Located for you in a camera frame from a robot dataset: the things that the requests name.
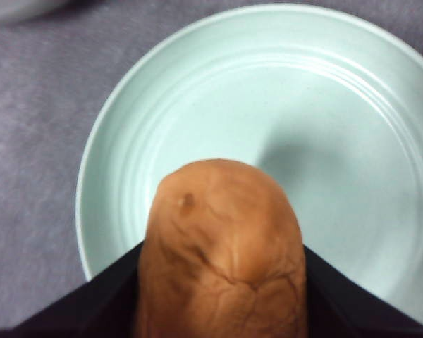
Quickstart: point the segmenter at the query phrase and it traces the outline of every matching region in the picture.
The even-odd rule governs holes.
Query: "wrinkled skin texture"
[[[138,273],[136,337],[307,336],[297,220],[250,165],[199,161],[164,178]]]

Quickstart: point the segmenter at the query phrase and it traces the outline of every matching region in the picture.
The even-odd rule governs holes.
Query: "light green plate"
[[[87,278],[141,241],[160,179],[203,158],[285,188],[305,243],[423,322],[423,58],[299,5],[206,18],[152,49],[92,128],[77,192]]]

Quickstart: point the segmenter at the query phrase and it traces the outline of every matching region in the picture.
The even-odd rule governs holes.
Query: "gray fabric surface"
[[[84,281],[75,184],[87,136],[129,67],[179,28],[246,0],[76,1],[0,26],[0,327]],[[316,0],[423,54],[423,0]]]

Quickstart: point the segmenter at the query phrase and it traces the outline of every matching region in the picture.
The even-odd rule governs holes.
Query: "ceramic plate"
[[[87,278],[145,235],[160,179],[203,158],[274,176],[304,241],[423,322],[423,58],[359,18],[301,5],[198,21],[121,80],[78,178]]]

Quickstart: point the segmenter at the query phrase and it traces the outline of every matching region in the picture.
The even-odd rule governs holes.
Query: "dark spot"
[[[187,216],[191,213],[193,208],[195,207],[195,198],[193,194],[190,192],[183,195],[183,197],[179,201],[180,206],[180,215]]]

